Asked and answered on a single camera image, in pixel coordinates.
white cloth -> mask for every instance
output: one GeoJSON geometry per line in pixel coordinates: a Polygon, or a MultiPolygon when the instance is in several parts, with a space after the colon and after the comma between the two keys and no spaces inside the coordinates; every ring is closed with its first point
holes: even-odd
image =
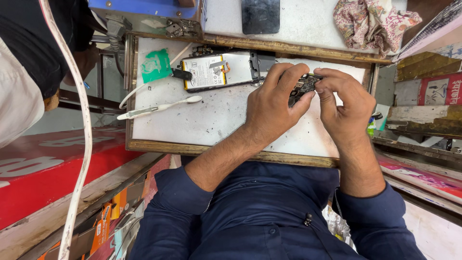
{"type": "Polygon", "coordinates": [[[0,148],[35,124],[44,110],[37,84],[0,38],[0,148]]]}

floral cloth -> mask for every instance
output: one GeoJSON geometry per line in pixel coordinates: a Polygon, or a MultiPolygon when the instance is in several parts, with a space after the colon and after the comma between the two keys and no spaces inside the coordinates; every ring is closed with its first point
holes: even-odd
{"type": "Polygon", "coordinates": [[[397,11],[391,0],[340,0],[334,19],[347,47],[378,48],[382,58],[396,52],[404,31],[422,21],[416,12],[397,11]]]}

black phone screen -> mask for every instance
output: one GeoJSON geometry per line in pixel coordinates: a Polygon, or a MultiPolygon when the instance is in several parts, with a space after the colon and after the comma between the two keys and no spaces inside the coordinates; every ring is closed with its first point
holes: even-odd
{"type": "Polygon", "coordinates": [[[280,0],[242,0],[242,32],[244,34],[278,33],[280,0]]]}

navy blue shirt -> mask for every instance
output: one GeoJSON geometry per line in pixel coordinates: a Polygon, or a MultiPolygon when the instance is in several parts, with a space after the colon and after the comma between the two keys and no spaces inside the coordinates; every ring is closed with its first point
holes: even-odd
{"type": "Polygon", "coordinates": [[[214,192],[199,188],[183,167],[155,178],[158,193],[131,260],[425,259],[402,218],[404,201],[389,184],[372,198],[355,198],[336,188],[338,170],[263,162],[243,163],[214,192]],[[330,196],[358,253],[328,230],[321,211],[330,196]]]}

workbench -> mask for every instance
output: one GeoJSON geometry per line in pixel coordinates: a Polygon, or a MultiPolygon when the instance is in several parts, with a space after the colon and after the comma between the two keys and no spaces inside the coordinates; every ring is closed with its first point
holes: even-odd
{"type": "MultiPolygon", "coordinates": [[[[392,62],[389,57],[380,59],[376,50],[346,49],[332,18],[336,2],[319,1],[318,5],[311,4],[308,12],[307,9],[299,7],[304,3],[301,0],[281,0],[280,32],[273,35],[245,36],[241,31],[240,3],[212,0],[207,5],[204,39],[188,41],[195,43],[195,46],[213,44],[273,51],[276,52],[278,62],[304,62],[311,70],[317,67],[339,69],[352,74],[362,82],[366,90],[373,92],[378,64],[388,65],[392,62]]],[[[398,9],[406,9],[406,1],[394,1],[394,4],[398,5],[398,9]]],[[[133,90],[143,84],[138,68],[147,53],[168,47],[169,57],[172,59],[175,53],[186,46],[182,41],[187,40],[131,32],[127,37],[126,52],[130,54],[126,60],[124,87],[133,90]]],[[[181,58],[188,57],[188,54],[190,51],[181,58]]],[[[183,83],[178,79],[169,77],[148,85],[150,90],[146,87],[128,100],[128,111],[167,104],[192,96],[182,89],[183,83]]],[[[128,120],[126,149],[199,155],[245,121],[247,96],[254,89],[255,87],[244,85],[200,92],[198,95],[204,98],[204,103],[181,105],[158,114],[128,120]],[[199,117],[206,122],[198,122],[199,117]]],[[[251,160],[338,167],[338,151],[320,121],[319,112],[319,98],[316,96],[308,113],[294,128],[251,160]],[[295,146],[301,148],[294,152],[295,146]]]]}

